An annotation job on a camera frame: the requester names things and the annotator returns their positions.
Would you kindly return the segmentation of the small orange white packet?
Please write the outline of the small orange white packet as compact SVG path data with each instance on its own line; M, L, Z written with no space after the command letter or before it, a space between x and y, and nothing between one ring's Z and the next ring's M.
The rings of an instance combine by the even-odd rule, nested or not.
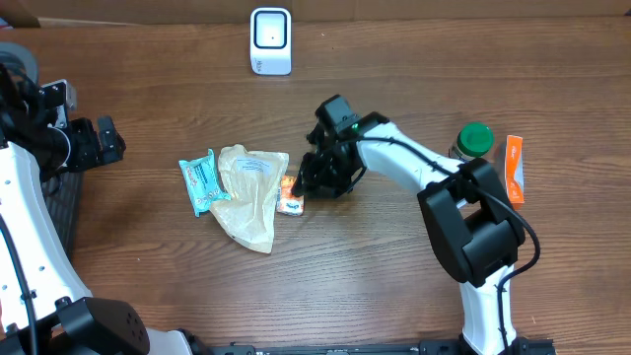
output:
M301 216L304 213L304 197L296 196L292 192L295 181L295 177L282 177L277 194L276 211L278 213L290 216Z

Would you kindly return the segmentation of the beige plastic bag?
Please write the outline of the beige plastic bag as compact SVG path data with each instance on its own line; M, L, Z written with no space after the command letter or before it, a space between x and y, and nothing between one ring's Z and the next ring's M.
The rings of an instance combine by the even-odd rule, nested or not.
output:
M228 200L211 204L211 213L241 246L270 254L274 241L276 198L289 155L249 151L236 144L224 147L217 165Z

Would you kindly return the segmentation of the teal wipes packet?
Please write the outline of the teal wipes packet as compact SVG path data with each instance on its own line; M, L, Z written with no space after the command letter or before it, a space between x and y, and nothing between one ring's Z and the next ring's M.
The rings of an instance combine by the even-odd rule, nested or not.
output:
M215 201L230 200L219 182L215 154L209 149L207 155L194 160L179 160L184 184L196 217L207 213Z

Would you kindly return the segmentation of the green lid jar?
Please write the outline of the green lid jar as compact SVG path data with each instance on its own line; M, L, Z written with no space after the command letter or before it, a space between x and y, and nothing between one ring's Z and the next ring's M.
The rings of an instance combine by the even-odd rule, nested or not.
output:
M488 125L481 122L470 122L458 133L448 155L452 159L471 161L485 156L494 143L494 133Z

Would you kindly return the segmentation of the orange white box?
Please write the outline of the orange white box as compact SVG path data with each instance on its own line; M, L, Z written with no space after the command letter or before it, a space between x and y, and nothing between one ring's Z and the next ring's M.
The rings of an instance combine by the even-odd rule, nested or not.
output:
M520 209L525 203L523 138L508 135L495 150L494 159L509 201L515 209Z

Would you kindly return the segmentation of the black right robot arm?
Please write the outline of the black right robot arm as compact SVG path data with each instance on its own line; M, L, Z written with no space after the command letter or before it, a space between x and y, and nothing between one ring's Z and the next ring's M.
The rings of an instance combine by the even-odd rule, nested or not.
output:
M313 148L303 157L293 194L338 198L367 172L416 194L433 253L459 285L462 351L519 353L510 280L526 233L493 167L481 158L465 163L438 154L382 114L354 112L340 95L324 101L315 117L307 136Z

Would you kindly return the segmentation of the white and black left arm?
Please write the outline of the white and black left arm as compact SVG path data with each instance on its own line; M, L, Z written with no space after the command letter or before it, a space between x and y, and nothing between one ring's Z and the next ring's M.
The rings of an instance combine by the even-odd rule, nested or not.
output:
M46 207L51 178L118 162L110 117L68 120L58 85L40 87L1 56L1 307L4 354L204 354L184 329L147 327L127 303L93 297L72 267Z

